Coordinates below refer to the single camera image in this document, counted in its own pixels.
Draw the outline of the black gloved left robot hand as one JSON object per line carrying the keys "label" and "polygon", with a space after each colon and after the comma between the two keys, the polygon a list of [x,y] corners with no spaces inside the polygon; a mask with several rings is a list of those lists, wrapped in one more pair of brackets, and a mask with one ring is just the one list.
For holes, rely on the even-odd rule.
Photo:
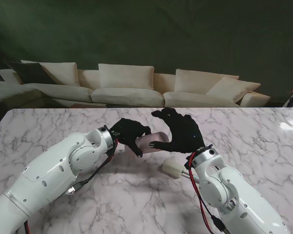
{"label": "black gloved left robot hand", "polygon": [[110,132],[123,145],[128,146],[136,156],[142,157],[143,153],[136,144],[136,139],[143,135],[150,135],[151,129],[140,122],[121,118],[111,128]]}

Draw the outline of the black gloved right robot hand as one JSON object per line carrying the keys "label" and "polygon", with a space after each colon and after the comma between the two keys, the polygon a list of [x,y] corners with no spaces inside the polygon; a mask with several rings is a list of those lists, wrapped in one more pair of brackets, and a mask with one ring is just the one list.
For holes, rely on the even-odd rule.
{"label": "black gloved right robot hand", "polygon": [[200,129],[190,115],[183,116],[174,108],[168,107],[151,114],[164,121],[171,131],[172,139],[170,142],[150,142],[149,147],[179,153],[193,153],[205,147]]}

